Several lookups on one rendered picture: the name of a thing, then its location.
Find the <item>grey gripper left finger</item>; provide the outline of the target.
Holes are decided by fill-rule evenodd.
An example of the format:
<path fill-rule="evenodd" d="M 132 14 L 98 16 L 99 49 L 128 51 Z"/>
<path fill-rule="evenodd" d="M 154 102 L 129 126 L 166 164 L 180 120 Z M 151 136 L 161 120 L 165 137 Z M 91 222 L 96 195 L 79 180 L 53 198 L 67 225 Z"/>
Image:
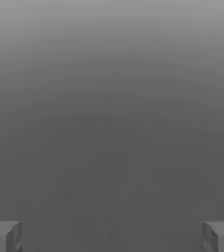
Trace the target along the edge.
<path fill-rule="evenodd" d="M 23 252 L 22 223 L 0 221 L 0 252 Z"/>

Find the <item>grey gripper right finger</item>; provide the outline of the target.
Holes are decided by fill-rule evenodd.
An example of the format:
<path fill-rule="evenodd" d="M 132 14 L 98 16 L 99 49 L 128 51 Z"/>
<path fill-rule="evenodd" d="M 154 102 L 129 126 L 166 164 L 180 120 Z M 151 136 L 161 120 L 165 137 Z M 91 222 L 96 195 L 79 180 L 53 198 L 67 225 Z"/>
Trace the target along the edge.
<path fill-rule="evenodd" d="M 224 252 L 224 221 L 204 221 L 202 236 L 205 252 Z"/>

